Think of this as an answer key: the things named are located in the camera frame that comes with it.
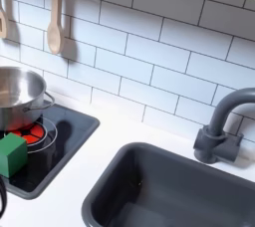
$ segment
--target wooden spoon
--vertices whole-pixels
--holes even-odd
[[[53,54],[64,48],[64,32],[61,26],[62,0],[52,0],[52,20],[48,28],[48,45]]]
[[[0,38],[6,39],[8,32],[8,18],[2,7],[2,0],[0,0]]]

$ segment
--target pot rim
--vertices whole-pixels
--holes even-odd
[[[18,105],[13,105],[13,106],[7,106],[7,107],[1,107],[0,106],[0,110],[24,107],[24,106],[26,106],[26,105],[36,101],[37,99],[39,99],[45,93],[45,91],[46,91],[47,85],[46,85],[46,82],[45,82],[44,78],[42,76],[40,76],[39,74],[37,74],[36,72],[30,71],[27,68],[12,67],[12,66],[2,66],[2,67],[0,67],[0,72],[1,72],[1,70],[20,70],[20,71],[25,72],[25,73],[30,73],[33,76],[38,77],[43,82],[44,89],[42,90],[42,92],[37,97],[34,97],[33,99],[31,99],[30,101],[28,101],[26,103],[22,103],[22,104],[18,104]]]

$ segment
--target black stovetop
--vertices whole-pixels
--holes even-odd
[[[29,141],[28,163],[4,177],[7,190],[25,199],[38,197],[99,125],[94,117],[58,105],[43,111],[33,125],[15,131]]]

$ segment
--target gray faucet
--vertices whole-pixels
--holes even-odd
[[[220,159],[234,162],[243,135],[230,136],[224,126],[231,111],[243,104],[255,103],[255,88],[235,91],[226,96],[216,107],[209,125],[199,132],[194,144],[195,157],[204,163],[212,164]]]

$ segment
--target wall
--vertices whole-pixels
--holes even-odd
[[[66,45],[50,54],[51,0],[2,0],[10,21],[0,65],[27,67],[50,91],[194,139],[217,103],[255,86],[251,0],[64,0]],[[255,112],[225,130],[255,141]]]

